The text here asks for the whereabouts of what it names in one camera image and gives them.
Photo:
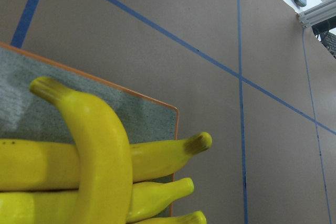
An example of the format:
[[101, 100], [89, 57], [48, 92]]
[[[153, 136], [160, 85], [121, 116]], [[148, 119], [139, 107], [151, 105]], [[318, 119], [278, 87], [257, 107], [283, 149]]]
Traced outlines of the yellow banana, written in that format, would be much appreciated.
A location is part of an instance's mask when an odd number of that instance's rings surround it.
[[69, 223], [125, 223], [133, 174], [128, 136], [101, 98], [38, 77], [30, 91], [61, 113], [79, 154], [80, 181]]
[[[209, 133], [182, 140], [131, 144], [135, 183], [173, 174], [212, 146]], [[1, 191], [76, 189], [79, 156], [73, 144], [1, 140]]]
[[136, 224], [207, 224], [207, 220], [203, 212], [198, 210], [182, 216], [149, 218]]
[[[126, 223], [154, 217], [193, 191], [190, 178], [169, 183], [135, 183]], [[1, 223], [66, 223], [77, 195], [76, 190], [1, 193]]]

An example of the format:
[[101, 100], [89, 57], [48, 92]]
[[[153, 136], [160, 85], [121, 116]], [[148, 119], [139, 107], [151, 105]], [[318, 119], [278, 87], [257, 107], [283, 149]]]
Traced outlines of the grey square plate orange rim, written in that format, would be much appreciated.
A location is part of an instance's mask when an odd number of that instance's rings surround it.
[[176, 107], [7, 44], [1, 44], [1, 138], [72, 142], [58, 110], [29, 91], [40, 76], [105, 100], [131, 143], [176, 139]]

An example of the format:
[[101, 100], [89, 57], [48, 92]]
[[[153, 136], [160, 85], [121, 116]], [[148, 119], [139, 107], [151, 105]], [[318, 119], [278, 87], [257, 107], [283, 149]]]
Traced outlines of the aluminium frame post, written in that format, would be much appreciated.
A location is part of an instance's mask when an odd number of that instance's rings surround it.
[[303, 28], [312, 27], [335, 17], [335, 0], [327, 0], [306, 11], [297, 14]]

